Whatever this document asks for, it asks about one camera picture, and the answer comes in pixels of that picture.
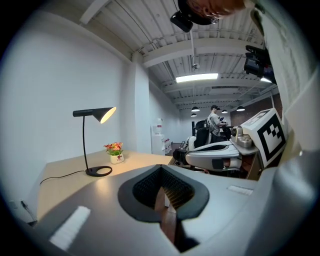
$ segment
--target camera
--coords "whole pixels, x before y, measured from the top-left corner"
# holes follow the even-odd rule
[[[245,54],[244,71],[259,78],[266,78],[276,85],[275,73],[271,65],[268,50],[250,45],[246,45],[245,49],[249,52]]]
[[[194,70],[198,70],[198,69],[200,69],[200,64],[199,64],[199,63],[194,63],[194,64],[192,65],[192,68],[193,68]]]
[[[182,15],[181,11],[177,11],[174,15],[172,15],[170,21],[186,33],[190,32],[194,26],[190,20]]]

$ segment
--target lamp base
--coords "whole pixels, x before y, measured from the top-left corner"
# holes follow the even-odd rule
[[[107,173],[97,173],[97,171],[104,169],[104,168],[109,168],[110,171]],[[97,166],[97,167],[92,167],[92,168],[86,169],[85,173],[87,175],[93,176],[93,177],[103,177],[103,176],[107,176],[110,173],[112,173],[112,168],[110,166]]]

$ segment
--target black desk lamp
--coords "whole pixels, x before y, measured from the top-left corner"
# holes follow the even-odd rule
[[[95,119],[97,119],[100,122],[100,124],[103,124],[105,121],[109,119],[109,117],[113,115],[115,111],[116,111],[116,107],[104,107],[104,108],[96,108],[96,109],[76,110],[76,111],[73,111],[72,113],[74,117],[83,117],[82,140],[83,140],[83,153],[84,153],[85,166],[86,166],[85,173],[89,176],[94,176],[94,177],[107,176],[112,172],[112,168],[110,166],[97,166],[97,167],[91,167],[91,168],[88,167],[86,147],[85,147],[85,117],[94,116]],[[103,168],[109,168],[110,171],[103,174],[97,173],[97,171]]]

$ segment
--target wooden desk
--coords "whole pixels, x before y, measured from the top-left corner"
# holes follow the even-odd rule
[[[112,173],[108,176],[122,174],[133,169],[156,164],[168,165],[172,156],[145,154],[134,151],[124,151],[124,162],[111,164],[110,156],[105,151],[87,155],[89,167],[110,166]],[[56,162],[47,163],[44,169],[43,180],[49,177],[63,176],[86,169],[84,156],[78,156]],[[78,172],[63,178],[51,178],[44,181],[39,189],[37,219],[40,220],[50,209],[59,204],[85,185],[105,177],[92,177],[85,172]]]

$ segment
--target flower pot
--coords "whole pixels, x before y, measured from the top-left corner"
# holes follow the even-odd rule
[[[111,164],[120,164],[125,160],[124,156],[121,154],[119,155],[110,155],[110,162]]]

